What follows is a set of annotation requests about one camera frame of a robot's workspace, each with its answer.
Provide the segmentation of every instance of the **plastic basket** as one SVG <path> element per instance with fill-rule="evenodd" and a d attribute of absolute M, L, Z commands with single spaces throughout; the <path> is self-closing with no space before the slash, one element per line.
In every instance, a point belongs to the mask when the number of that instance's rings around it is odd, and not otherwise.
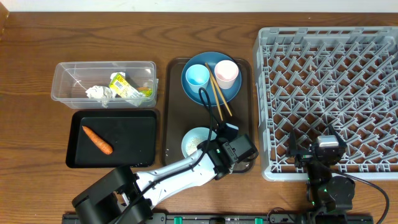
<path fill-rule="evenodd" d="M 285 156 L 289 133 L 308 148 L 332 124 L 348 149 L 336 165 L 398 179 L 397 27 L 263 28 L 253 49 L 262 175 L 306 180 Z"/>

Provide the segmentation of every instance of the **blue cup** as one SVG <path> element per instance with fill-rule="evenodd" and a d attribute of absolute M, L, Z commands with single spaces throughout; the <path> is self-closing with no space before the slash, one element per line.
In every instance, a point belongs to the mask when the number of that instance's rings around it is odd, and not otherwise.
<path fill-rule="evenodd" d="M 188 68 L 185 78 L 191 90 L 194 93 L 199 93 L 201 87 L 206 89 L 209 83 L 210 73 L 204 65 L 192 65 Z"/>

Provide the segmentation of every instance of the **carrot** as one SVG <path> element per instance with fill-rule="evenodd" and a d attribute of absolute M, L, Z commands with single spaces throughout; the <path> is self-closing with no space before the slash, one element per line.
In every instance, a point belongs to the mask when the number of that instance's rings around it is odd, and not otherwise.
<path fill-rule="evenodd" d="M 98 135 L 94 133 L 90 128 L 83 126 L 84 132 L 93 141 L 93 143 L 105 154 L 109 155 L 113 152 L 112 146 L 102 140 Z"/>

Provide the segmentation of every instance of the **white wall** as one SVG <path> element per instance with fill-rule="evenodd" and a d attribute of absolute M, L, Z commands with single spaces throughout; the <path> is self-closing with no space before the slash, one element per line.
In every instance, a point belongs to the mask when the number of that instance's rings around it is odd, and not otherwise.
<path fill-rule="evenodd" d="M 398 12 L 398 0 L 0 0 L 11 11 Z"/>

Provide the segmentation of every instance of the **wooden chopstick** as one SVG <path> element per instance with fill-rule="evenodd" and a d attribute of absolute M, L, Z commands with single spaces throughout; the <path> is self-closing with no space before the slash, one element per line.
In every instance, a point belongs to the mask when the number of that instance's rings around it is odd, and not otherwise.
<path fill-rule="evenodd" d="M 218 97 L 217 97 L 216 89 L 215 89 L 215 87 L 214 87 L 214 85 L 216 85 L 216 84 L 213 82 L 212 79 L 210 79 L 210 83 L 211 83 L 211 88 L 213 89 L 214 97 L 215 97 L 216 102 L 217 102 L 217 108 L 218 108 L 218 112 L 219 112 L 219 114 L 220 114 L 221 121 L 223 121 L 223 114 L 221 113 L 220 103 L 218 102 Z"/>
<path fill-rule="evenodd" d="M 220 94 L 220 97 L 221 97 L 221 99 L 223 100 L 224 105 L 225 105 L 226 109 L 228 110 L 229 115 L 232 116 L 232 112 L 231 112 L 231 110 L 229 109 L 228 104 L 226 103 L 226 100 L 225 100 L 225 98 L 224 98 L 224 96 L 223 96 L 223 93 L 222 93 L 221 90 L 220 90 L 220 87 L 219 87 L 218 84 L 217 84 L 216 79 L 214 78 L 213 72 L 211 72 L 211 69 L 210 69 L 209 65 L 207 64 L 207 62 L 205 63 L 205 65 L 206 65 L 207 69 L 210 71 L 210 78 L 211 78 L 211 80 L 214 82 L 214 85 L 216 86 L 217 91 L 218 91 L 218 93 Z"/>

